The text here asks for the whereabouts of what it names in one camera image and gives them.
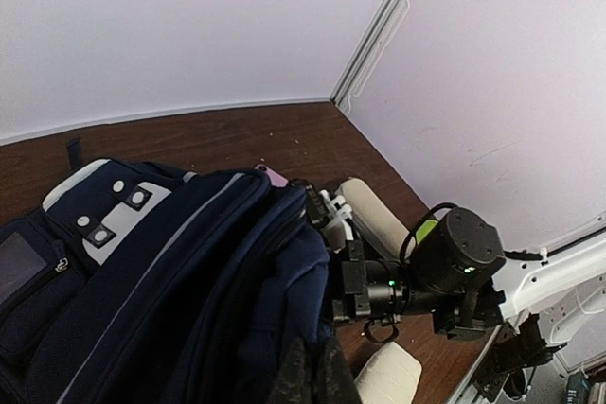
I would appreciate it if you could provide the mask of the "navy blue student backpack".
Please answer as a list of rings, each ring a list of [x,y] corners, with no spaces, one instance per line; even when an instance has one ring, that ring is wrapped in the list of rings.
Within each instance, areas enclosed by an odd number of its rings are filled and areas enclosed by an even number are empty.
[[[302,188],[98,159],[1,228],[1,399],[261,403],[328,277]]]

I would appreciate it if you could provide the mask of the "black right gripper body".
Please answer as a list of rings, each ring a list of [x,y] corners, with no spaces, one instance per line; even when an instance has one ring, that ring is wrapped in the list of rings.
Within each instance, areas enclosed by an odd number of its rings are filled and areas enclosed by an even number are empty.
[[[402,317],[430,313],[438,299],[411,267],[398,260],[368,259],[360,239],[330,254],[329,319],[336,327],[362,322],[362,336],[371,343],[395,341]]]

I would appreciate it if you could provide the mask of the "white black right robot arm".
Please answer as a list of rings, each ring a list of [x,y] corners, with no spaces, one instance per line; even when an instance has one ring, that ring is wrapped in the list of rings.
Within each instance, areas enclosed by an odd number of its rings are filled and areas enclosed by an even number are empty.
[[[573,310],[564,307],[546,322],[530,312],[532,306],[585,284],[605,288],[603,230],[544,253],[506,251],[495,227],[444,202],[406,235],[397,259],[379,260],[365,256],[371,233],[356,230],[350,206],[338,206],[327,220],[321,232],[332,253],[330,315],[338,325],[365,321],[372,343],[375,324],[391,327],[388,339],[396,340],[403,316],[429,314],[435,333],[455,341],[474,341],[525,316],[482,361],[482,372],[473,377],[480,387],[542,365],[566,346],[555,335],[567,333],[563,323],[574,319]]]

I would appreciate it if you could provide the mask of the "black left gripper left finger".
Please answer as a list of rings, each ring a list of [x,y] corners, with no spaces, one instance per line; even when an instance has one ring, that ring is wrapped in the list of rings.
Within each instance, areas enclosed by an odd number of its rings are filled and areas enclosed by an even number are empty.
[[[269,394],[272,404],[312,403],[312,362],[301,338],[295,338],[281,363]]]

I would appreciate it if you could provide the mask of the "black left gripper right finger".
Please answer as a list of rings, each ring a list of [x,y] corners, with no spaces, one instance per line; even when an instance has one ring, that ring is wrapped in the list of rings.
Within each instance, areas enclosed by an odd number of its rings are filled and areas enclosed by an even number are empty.
[[[340,343],[327,340],[317,362],[315,378],[316,403],[355,404],[360,402],[353,375]]]

